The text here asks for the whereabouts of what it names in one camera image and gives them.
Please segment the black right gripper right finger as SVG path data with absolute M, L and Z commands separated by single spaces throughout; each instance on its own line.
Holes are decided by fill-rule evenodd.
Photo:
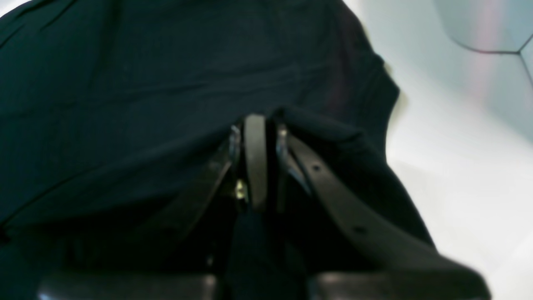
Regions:
M 325 161 L 277 128 L 280 187 L 288 179 L 320 204 L 344 241 L 377 271 L 319 272 L 308 280 L 311 300 L 489 300 L 481 275 L 444 256 L 372 211 Z

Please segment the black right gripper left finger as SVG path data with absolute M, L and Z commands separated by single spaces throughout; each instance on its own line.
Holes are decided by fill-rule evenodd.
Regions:
M 236 214 L 267 206 L 267 120 L 232 126 L 215 156 L 168 206 L 126 238 L 113 260 L 144 262 L 143 272 L 57 272 L 39 300 L 226 300 L 222 278 Z

